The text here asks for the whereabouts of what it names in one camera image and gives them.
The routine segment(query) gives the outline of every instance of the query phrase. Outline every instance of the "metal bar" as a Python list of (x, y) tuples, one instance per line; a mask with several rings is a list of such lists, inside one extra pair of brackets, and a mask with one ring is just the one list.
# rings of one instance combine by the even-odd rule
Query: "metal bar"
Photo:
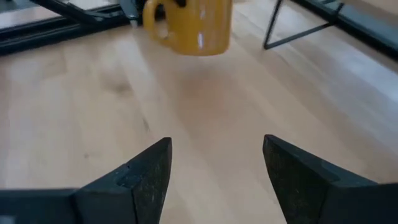
[(96, 24), (101, 22), (101, 18), (96, 18), (95, 16), (89, 15), (85, 13), (83, 9), (73, 5), (73, 4), (65, 4), (61, 1), (57, 0), (30, 0), (48, 10), (56, 12), (61, 16), (65, 16), (66, 18), (72, 19), (82, 24)]
[(273, 14), (272, 14), (271, 22), (270, 22), (270, 24), (269, 24), (269, 26), (268, 26), (268, 30), (267, 30), (267, 34), (266, 34), (266, 39), (265, 39), (265, 41), (264, 41), (264, 49), (266, 49), (266, 50), (269, 50), (269, 49), (271, 49), (271, 48), (277, 47), (277, 46), (282, 45), (282, 44), (286, 44), (286, 43), (288, 43), (288, 42), (290, 42), (290, 41), (299, 39), (299, 38), (301, 38), (301, 37), (305, 37), (306, 35), (309, 35), (309, 34), (312, 34), (312, 33), (314, 33), (314, 32), (317, 32), (317, 31), (326, 29), (327, 27), (333, 26), (333, 25), (335, 24), (337, 18), (338, 18), (338, 15), (339, 15), (340, 11), (342, 10), (342, 8), (343, 8), (344, 5), (345, 5), (344, 3), (340, 3), (340, 4), (339, 4), (339, 6), (338, 6), (338, 8), (336, 9), (336, 11), (335, 11), (333, 14), (331, 14), (331, 16), (330, 16), (329, 19), (327, 19), (327, 20), (329, 21), (327, 24), (323, 24), (323, 25), (320, 25), (320, 26), (318, 26), (318, 27), (314, 27), (314, 28), (312, 28), (312, 29), (303, 31), (303, 32), (301, 32), (301, 33), (299, 33), (299, 34), (295, 34), (295, 35), (293, 35), (293, 36), (290, 36), (290, 37), (287, 37), (287, 38), (284, 38), (284, 39), (282, 39), (282, 40), (278, 40), (278, 41), (276, 41), (276, 42), (274, 42), (274, 43), (269, 44), (269, 40), (270, 40), (271, 35), (272, 35), (272, 30), (273, 30), (274, 25), (275, 25), (275, 23), (276, 23), (277, 14), (278, 14), (278, 12), (279, 12), (279, 8), (280, 8), (280, 5), (282, 4), (282, 3), (281, 3), (282, 1), (283, 1), (283, 0), (279, 0), (279, 1), (276, 3), (274, 12), (273, 12)]
[(275, 4), (274, 11), (272, 12), (272, 15), (271, 15), (271, 21), (268, 24), (266, 38), (264, 39), (263, 46), (265, 49), (267, 49), (267, 45), (269, 43), (269, 40), (271, 39), (271, 35), (272, 35), (272, 32), (274, 31), (275, 23), (276, 23), (278, 14), (279, 14), (279, 9), (280, 9), (283, 1), (284, 0), (277, 0), (277, 2)]
[(271, 49), (271, 48), (273, 48), (273, 47), (277, 47), (277, 46), (279, 46), (279, 45), (286, 44), (286, 43), (288, 43), (288, 42), (290, 42), (290, 41), (292, 41), (292, 40), (295, 40), (295, 39), (298, 39), (298, 38), (301, 38), (301, 37), (305, 37), (306, 35), (309, 35), (309, 34), (312, 34), (312, 33), (314, 33), (314, 32), (323, 30), (323, 29), (325, 29), (325, 28), (327, 28), (327, 27), (330, 27), (330, 26), (332, 26), (332, 25), (333, 25), (333, 24), (331, 24), (331, 23), (327, 23), (327, 24), (320, 25), (320, 26), (318, 26), (318, 27), (314, 27), (314, 28), (312, 28), (312, 29), (306, 30), (306, 31), (301, 32), (301, 33), (299, 33), (299, 34), (295, 34), (295, 35), (293, 35), (293, 36), (284, 38), (284, 39), (282, 39), (282, 40), (275, 41), (275, 42), (273, 42), (273, 43), (271, 43), (271, 44), (267, 44), (267, 45), (264, 46), (264, 48), (265, 48), (266, 50), (268, 50), (268, 49)]
[(18, 27), (11, 27), (2, 31), (0, 40), (0, 55), (12, 54), (23, 50), (34, 49), (48, 44), (56, 44), (95, 32), (101, 32), (129, 24), (119, 5), (101, 7), (95, 12), (109, 13), (113, 16), (98, 26), (83, 26), (66, 18), (47, 19), (42, 22), (33, 22)]

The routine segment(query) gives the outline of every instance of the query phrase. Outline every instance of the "mug handle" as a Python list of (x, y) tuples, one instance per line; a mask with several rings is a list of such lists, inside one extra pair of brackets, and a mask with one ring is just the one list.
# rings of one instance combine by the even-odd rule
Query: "mug handle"
[(156, 7), (170, 0), (148, 0), (144, 7), (144, 28), (150, 36), (160, 42), (162, 45), (170, 47), (171, 43), (168, 37), (160, 37), (155, 26)]

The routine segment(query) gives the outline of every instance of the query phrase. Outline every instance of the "black metal leg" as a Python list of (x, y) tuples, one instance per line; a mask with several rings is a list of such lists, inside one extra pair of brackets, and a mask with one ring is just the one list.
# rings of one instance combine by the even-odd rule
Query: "black metal leg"
[(335, 24), (336, 20), (337, 20), (337, 17), (339, 15), (340, 11), (342, 10), (342, 8), (345, 5), (344, 3), (340, 3), (339, 4), (337, 10), (333, 13), (333, 15), (332, 15), (331, 19), (328, 21), (328, 23), (320, 25), (320, 26), (312, 28), (312, 29), (309, 29), (309, 30), (306, 30), (306, 31), (303, 31), (303, 32), (301, 32), (299, 34), (295, 34), (295, 35), (292, 35), (290, 37), (286, 37), (286, 38), (284, 38), (282, 40), (278, 40), (278, 41), (273, 42), (273, 43), (270, 44), (269, 41), (271, 39), (272, 31), (274, 30), (275, 23), (276, 23), (276, 20), (277, 20), (277, 16), (278, 16), (280, 7), (282, 6), (282, 3), (283, 3), (283, 0), (277, 0), (277, 2), (275, 4), (274, 12), (272, 13), (271, 21), (270, 21), (270, 23), (268, 25), (266, 38), (264, 39), (264, 44), (263, 44), (263, 48), (266, 49), (266, 50), (271, 49), (273, 47), (277, 47), (277, 46), (285, 44), (285, 43), (288, 43), (288, 42), (290, 42), (292, 40), (304, 37), (304, 36), (312, 34), (314, 32), (323, 30), (323, 29), (325, 29), (327, 27), (333, 26)]
[(272, 13), (271, 21), (268, 25), (266, 38), (264, 39), (264, 49), (268, 49), (267, 46), (268, 46), (269, 40), (271, 39), (272, 31), (274, 31), (276, 19), (278, 17), (279, 9), (282, 6), (283, 1), (284, 0), (277, 0), (277, 2), (275, 4), (274, 12)]

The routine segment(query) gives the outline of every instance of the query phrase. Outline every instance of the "yellow mug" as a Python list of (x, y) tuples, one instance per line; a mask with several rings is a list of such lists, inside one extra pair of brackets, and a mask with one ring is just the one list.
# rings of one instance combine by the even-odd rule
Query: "yellow mug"
[[(156, 7), (163, 4), (168, 35), (160, 37), (155, 26)], [(148, 0), (144, 27), (153, 39), (183, 55), (207, 56), (224, 53), (229, 46), (233, 0)]]

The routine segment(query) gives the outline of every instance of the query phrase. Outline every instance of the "hardwood floor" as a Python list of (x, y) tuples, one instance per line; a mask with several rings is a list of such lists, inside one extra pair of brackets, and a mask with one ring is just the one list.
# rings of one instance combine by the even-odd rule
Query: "hardwood floor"
[[(80, 187), (170, 136), (161, 223), (285, 223), (265, 134), (397, 182), (398, 65), (333, 27), (263, 51), (273, 3), (235, 4), (214, 57), (126, 26), (0, 58), (0, 187)], [(323, 22), (291, 2), (279, 21), (275, 39)]]

